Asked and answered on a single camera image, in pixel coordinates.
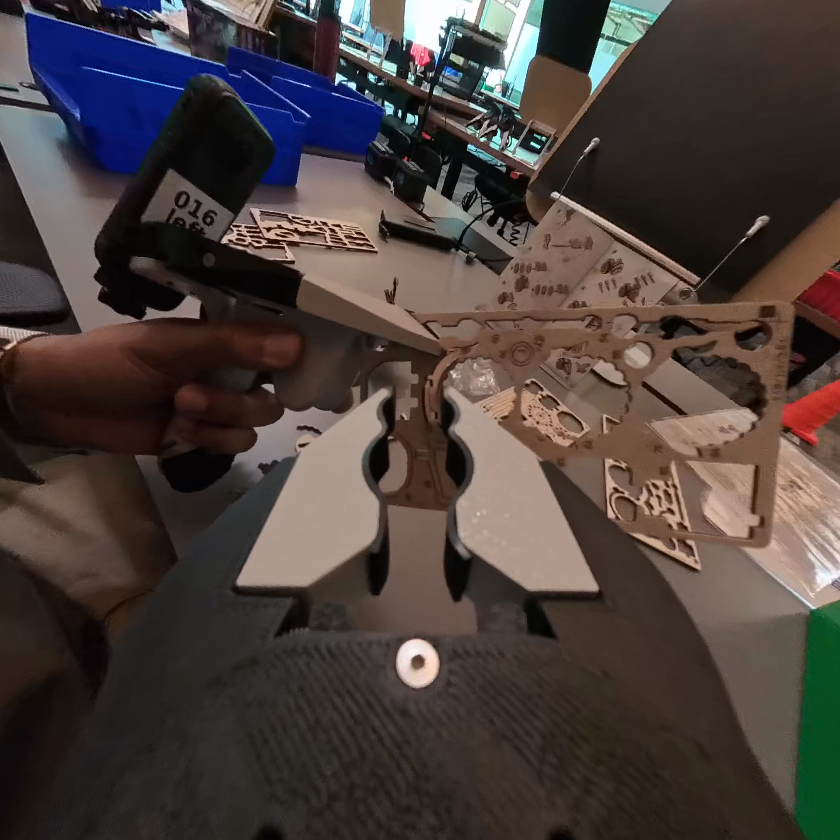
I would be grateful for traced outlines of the grey desk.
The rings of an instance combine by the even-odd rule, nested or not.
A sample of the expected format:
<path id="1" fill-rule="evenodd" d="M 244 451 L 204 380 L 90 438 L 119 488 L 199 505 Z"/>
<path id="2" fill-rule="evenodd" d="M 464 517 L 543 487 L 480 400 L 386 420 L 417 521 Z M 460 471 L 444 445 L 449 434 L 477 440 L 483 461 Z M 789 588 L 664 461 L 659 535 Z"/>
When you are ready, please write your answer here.
<path id="1" fill-rule="evenodd" d="M 46 110 L 2 105 L 2 147 L 79 325 L 92 330 L 126 321 L 97 300 L 93 241 L 127 177 L 92 164 L 62 118 Z M 262 185 L 254 204 L 353 221 L 372 237 L 382 210 L 399 218 L 414 215 L 362 162 L 312 154 L 302 158 L 296 188 Z M 484 265 L 469 267 L 459 255 L 400 241 L 380 242 L 377 254 L 352 254 L 346 264 L 330 252 L 300 254 L 297 261 L 303 271 L 327 277 L 336 271 L 339 281 L 370 294 L 382 294 L 397 277 L 397 301 L 417 311 L 470 310 L 496 281 Z M 257 445 L 237 458 L 227 477 L 203 492 L 174 492 L 154 460 L 142 458 L 174 545 L 182 550 L 209 527 L 233 502 L 234 490 L 252 487 L 260 478 L 259 461 L 293 455 L 299 424 L 327 428 L 334 420 L 320 411 L 286 414 L 260 431 Z M 450 601 L 443 575 L 432 577 L 432 561 L 443 560 L 446 514 L 393 507 L 389 520 L 389 580 L 380 597 L 362 604 L 360 615 L 372 627 L 467 630 L 472 604 Z M 750 747 L 783 801 L 794 805 L 807 617 L 813 607 L 836 601 L 839 590 L 827 585 L 807 594 L 797 582 L 790 588 L 773 574 L 776 568 L 769 572 L 734 545 L 702 544 L 699 572 L 647 545 L 640 548 L 699 624 Z"/>

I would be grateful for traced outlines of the black power strip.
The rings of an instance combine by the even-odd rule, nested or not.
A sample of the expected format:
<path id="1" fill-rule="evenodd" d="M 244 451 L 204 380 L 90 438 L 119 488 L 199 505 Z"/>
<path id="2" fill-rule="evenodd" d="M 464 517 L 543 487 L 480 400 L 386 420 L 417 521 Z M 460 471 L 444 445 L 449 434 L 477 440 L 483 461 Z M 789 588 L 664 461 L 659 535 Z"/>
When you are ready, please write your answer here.
<path id="1" fill-rule="evenodd" d="M 424 218 L 390 217 L 380 211 L 379 235 L 383 241 L 399 240 L 436 251 L 450 252 L 456 250 L 456 240 L 437 230 L 434 222 Z"/>

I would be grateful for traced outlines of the thin metal rod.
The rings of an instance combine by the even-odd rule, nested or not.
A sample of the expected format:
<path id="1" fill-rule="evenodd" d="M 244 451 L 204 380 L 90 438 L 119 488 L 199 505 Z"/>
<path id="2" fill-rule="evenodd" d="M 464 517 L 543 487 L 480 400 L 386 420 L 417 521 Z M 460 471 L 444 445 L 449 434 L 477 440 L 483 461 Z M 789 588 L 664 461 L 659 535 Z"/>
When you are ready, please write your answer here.
<path id="1" fill-rule="evenodd" d="M 699 291 L 703 285 L 709 282 L 710 278 L 719 272 L 719 270 L 753 237 L 756 237 L 763 228 L 766 228 L 770 222 L 770 215 L 759 215 L 752 225 L 744 231 L 744 234 L 729 248 L 729 251 L 716 262 L 716 265 L 699 281 L 694 287 Z"/>
<path id="2" fill-rule="evenodd" d="M 570 182 L 573 181 L 574 174 L 579 171 L 579 168 L 582 167 L 582 164 L 587 160 L 587 157 L 590 154 L 593 154 L 600 145 L 600 137 L 593 137 L 592 141 L 589 141 L 587 147 L 583 150 L 583 152 L 580 154 L 580 157 L 577 158 L 577 161 L 573 164 L 573 167 L 570 168 L 570 172 L 567 174 L 563 185 L 552 192 L 552 200 L 557 201 L 563 197 L 563 194 L 566 192 L 566 190 L 569 188 Z"/>

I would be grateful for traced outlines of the small clear plastic bag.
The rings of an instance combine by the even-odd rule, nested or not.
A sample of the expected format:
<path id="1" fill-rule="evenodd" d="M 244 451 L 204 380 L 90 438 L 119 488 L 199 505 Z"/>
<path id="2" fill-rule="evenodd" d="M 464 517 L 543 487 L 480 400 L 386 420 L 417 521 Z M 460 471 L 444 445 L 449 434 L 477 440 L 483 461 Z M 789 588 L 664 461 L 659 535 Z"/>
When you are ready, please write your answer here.
<path id="1" fill-rule="evenodd" d="M 474 402 L 496 395 L 503 388 L 489 358 L 467 358 L 456 362 L 447 374 L 447 385 Z"/>

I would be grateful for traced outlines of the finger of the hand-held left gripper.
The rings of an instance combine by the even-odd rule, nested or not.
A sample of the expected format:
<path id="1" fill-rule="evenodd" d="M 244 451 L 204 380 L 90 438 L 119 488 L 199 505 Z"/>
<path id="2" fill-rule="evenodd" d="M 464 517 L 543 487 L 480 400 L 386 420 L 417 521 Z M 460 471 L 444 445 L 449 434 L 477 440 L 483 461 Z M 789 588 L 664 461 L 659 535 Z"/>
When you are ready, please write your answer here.
<path id="1" fill-rule="evenodd" d="M 422 352 L 443 354 L 439 337 L 402 307 L 329 278 L 302 275 L 299 310 Z"/>

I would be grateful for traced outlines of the person's left hand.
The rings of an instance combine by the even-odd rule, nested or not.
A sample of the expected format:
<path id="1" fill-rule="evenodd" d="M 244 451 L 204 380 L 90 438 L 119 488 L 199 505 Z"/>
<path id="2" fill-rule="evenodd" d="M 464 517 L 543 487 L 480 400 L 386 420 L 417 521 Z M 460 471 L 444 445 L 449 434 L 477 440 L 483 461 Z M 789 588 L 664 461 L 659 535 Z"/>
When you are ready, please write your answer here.
<path id="1" fill-rule="evenodd" d="M 292 368 L 304 342 L 272 322 L 150 320 L 30 338 L 3 355 L 2 384 L 24 437 L 159 455 L 172 421 L 196 447 L 236 455 L 283 407 L 266 390 L 202 384 L 206 372 Z"/>

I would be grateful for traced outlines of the wooden sheet with scalloped cutouts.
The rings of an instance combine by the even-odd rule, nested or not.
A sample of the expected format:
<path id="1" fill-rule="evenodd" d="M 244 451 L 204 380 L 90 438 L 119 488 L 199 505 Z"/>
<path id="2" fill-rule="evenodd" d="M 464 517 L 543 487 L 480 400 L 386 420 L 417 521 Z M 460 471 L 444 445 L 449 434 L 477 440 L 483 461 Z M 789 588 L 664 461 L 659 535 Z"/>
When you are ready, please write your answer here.
<path id="1" fill-rule="evenodd" d="M 386 340 L 380 362 L 410 362 L 419 380 L 412 385 L 417 405 L 407 417 L 397 411 L 393 437 L 407 454 L 407 477 L 386 494 L 389 502 L 444 510 L 456 485 L 446 475 L 446 441 L 442 428 L 444 384 L 452 368 L 484 358 L 513 382 L 516 411 L 536 371 L 563 352 L 572 361 L 612 362 L 623 375 L 624 404 L 607 432 L 584 431 L 569 444 L 557 442 L 534 421 L 509 414 L 500 425 L 542 461 L 566 465 L 573 457 L 619 460 L 642 481 L 666 478 L 672 464 L 709 462 L 753 467 L 746 535 L 690 532 L 669 527 L 649 514 L 622 522 L 627 532 L 677 540 L 729 541 L 766 547 L 772 541 L 776 508 L 776 472 L 780 451 L 783 391 L 789 372 L 794 310 L 790 302 L 693 304 L 677 307 L 613 307 L 576 310 L 499 310 L 427 312 L 412 315 L 420 335 Z M 674 445 L 656 431 L 637 407 L 649 377 L 659 372 L 677 350 L 699 350 L 703 360 L 734 362 L 759 382 L 757 418 L 734 437 Z"/>

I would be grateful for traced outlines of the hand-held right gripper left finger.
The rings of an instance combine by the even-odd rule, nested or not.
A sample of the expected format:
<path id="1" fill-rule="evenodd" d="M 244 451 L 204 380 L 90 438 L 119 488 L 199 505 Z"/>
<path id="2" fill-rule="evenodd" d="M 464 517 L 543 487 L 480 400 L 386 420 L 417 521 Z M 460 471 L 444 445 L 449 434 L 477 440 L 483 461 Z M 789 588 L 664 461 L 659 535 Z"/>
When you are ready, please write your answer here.
<path id="1" fill-rule="evenodd" d="M 294 461 L 236 580 L 244 594 L 379 595 L 389 577 L 394 388 L 383 387 Z"/>

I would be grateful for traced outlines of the small dark wooden sheet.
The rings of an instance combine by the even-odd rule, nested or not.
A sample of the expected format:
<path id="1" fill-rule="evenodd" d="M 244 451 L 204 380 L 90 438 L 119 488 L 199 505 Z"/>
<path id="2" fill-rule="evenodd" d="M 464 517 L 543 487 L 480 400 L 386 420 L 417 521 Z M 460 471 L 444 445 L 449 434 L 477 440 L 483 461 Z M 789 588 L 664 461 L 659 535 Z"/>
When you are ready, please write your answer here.
<path id="1" fill-rule="evenodd" d="M 233 222 L 220 242 L 282 264 L 296 262 L 290 247 L 283 241 L 266 237 L 257 224 Z"/>

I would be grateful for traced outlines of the maroon bottle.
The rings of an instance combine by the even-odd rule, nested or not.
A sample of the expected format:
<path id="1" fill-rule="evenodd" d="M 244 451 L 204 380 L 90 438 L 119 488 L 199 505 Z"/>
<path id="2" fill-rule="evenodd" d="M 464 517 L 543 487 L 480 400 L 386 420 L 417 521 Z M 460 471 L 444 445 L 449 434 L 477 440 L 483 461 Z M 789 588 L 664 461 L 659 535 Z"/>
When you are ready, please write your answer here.
<path id="1" fill-rule="evenodd" d="M 340 58 L 342 18 L 339 1 L 319 1 L 313 48 L 313 71 L 336 81 Z"/>

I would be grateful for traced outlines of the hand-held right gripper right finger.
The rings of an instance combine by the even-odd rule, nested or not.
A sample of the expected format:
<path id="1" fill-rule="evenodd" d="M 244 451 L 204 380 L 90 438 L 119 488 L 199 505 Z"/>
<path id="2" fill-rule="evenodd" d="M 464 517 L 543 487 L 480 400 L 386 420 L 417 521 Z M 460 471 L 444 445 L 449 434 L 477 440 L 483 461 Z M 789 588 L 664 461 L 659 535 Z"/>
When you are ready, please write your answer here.
<path id="1" fill-rule="evenodd" d="M 486 568 L 526 598 L 596 598 L 600 587 L 540 458 L 456 388 L 443 395 L 444 575 L 454 601 Z"/>

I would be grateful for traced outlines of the large blue bin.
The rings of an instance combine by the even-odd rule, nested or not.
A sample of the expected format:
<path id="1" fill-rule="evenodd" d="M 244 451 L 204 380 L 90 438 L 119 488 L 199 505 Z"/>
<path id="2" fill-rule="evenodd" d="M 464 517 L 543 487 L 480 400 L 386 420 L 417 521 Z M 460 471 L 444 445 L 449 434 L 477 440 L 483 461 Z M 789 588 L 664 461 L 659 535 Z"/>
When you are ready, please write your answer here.
<path id="1" fill-rule="evenodd" d="M 212 74 L 236 90 L 274 142 L 262 182 L 297 184 L 310 115 L 250 71 L 37 11 L 24 21 L 37 88 L 102 168 L 136 172 L 187 81 Z"/>

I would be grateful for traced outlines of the green bin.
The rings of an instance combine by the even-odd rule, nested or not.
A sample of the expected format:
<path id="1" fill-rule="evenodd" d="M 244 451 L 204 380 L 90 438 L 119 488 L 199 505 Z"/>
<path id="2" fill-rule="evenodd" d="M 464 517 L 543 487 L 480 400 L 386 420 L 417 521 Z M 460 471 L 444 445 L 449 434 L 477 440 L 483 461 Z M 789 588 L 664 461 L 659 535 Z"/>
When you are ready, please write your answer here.
<path id="1" fill-rule="evenodd" d="M 806 838 L 839 838 L 839 601 L 806 630 L 794 812 Z"/>

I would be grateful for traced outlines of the wooden sheet with round holes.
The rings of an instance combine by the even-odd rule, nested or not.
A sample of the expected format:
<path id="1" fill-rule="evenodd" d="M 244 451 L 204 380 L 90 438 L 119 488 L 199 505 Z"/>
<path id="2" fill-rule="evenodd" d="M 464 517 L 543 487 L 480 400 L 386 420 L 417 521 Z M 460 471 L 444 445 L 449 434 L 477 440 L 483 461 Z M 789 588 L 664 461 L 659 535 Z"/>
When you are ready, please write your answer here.
<path id="1" fill-rule="evenodd" d="M 662 538 L 644 532 L 632 532 L 632 535 L 699 572 L 702 568 L 699 547 L 693 540 L 686 538 L 690 531 L 690 520 L 676 465 L 670 465 L 666 477 L 649 480 L 642 487 L 636 487 L 632 481 L 632 470 L 624 461 L 604 458 L 603 464 L 607 517 L 617 522 L 626 522 L 636 521 L 637 514 L 642 512 L 663 522 L 669 530 L 677 530 L 680 537 Z"/>

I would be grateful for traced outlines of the dark printed box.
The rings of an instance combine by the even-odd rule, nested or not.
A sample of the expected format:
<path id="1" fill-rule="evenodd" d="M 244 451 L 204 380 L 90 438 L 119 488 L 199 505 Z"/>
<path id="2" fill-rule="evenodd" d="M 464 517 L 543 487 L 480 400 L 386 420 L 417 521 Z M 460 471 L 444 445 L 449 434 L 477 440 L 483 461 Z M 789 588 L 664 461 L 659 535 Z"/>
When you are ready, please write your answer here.
<path id="1" fill-rule="evenodd" d="M 223 1 L 183 1 L 193 57 L 226 64 L 230 47 L 279 57 L 277 35 L 256 27 Z"/>

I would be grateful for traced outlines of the instruction booklet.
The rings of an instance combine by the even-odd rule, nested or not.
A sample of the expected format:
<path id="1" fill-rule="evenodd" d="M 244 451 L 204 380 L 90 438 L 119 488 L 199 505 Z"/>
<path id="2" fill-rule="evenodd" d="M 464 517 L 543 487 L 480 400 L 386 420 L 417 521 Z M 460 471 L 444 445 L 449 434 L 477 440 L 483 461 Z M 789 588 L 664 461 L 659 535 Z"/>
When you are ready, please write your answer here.
<path id="1" fill-rule="evenodd" d="M 526 311 L 592 310 L 579 321 L 607 330 L 620 340 L 634 335 L 642 325 L 627 310 L 677 305 L 696 301 L 694 287 L 682 270 L 630 234 L 599 221 L 574 201 L 559 198 L 530 234 L 522 252 L 499 278 L 489 302 L 480 310 L 506 310 L 520 317 Z M 606 385 L 616 405 L 627 397 L 623 371 L 609 351 L 590 344 L 582 350 L 554 350 L 530 375 L 553 388 L 583 398 L 594 392 L 596 381 Z"/>

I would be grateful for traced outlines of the person's brown trousers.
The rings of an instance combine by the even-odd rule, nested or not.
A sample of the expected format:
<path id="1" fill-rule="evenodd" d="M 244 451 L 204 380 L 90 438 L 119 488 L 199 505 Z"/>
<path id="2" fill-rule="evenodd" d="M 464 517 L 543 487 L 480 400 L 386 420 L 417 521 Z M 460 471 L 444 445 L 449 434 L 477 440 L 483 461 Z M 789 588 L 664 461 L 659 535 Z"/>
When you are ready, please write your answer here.
<path id="1" fill-rule="evenodd" d="M 120 642 L 177 560 L 132 455 L 66 454 L 39 484 L 2 478 L 2 547 Z"/>

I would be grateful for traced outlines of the wooden sheet with gear parts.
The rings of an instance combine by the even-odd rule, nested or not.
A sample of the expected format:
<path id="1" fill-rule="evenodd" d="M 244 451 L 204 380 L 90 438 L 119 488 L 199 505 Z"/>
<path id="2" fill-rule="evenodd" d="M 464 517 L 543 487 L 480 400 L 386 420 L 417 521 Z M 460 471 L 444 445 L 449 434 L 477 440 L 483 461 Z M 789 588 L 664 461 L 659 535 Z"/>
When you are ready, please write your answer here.
<path id="1" fill-rule="evenodd" d="M 512 385 L 499 394 L 480 400 L 477 407 L 500 422 L 510 415 L 516 397 L 516 388 Z M 573 445 L 592 430 L 583 418 L 536 378 L 527 380 L 520 391 L 520 418 L 523 425 L 536 430 L 540 438 L 560 447 Z"/>

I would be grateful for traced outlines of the wooden sheet with small slots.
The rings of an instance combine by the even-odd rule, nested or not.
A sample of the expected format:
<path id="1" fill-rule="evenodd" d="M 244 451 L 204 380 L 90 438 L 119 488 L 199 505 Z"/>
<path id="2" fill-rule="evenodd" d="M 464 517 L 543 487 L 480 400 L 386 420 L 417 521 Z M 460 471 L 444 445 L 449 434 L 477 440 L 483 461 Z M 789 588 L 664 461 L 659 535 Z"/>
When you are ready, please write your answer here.
<path id="1" fill-rule="evenodd" d="M 367 232 L 354 222 L 273 208 L 250 207 L 262 235 L 289 247 L 319 247 L 353 252 L 377 252 Z"/>

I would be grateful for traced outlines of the black panel with tan back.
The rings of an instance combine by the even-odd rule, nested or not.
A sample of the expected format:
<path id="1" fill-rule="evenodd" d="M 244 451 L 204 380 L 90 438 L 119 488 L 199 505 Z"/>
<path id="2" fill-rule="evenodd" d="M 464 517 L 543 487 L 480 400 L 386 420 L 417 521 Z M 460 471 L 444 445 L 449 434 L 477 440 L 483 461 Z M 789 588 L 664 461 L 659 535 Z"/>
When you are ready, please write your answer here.
<path id="1" fill-rule="evenodd" d="M 670 1 L 530 182 L 563 194 L 703 278 L 759 215 L 770 222 L 700 288 L 793 301 L 839 261 L 839 1 Z"/>

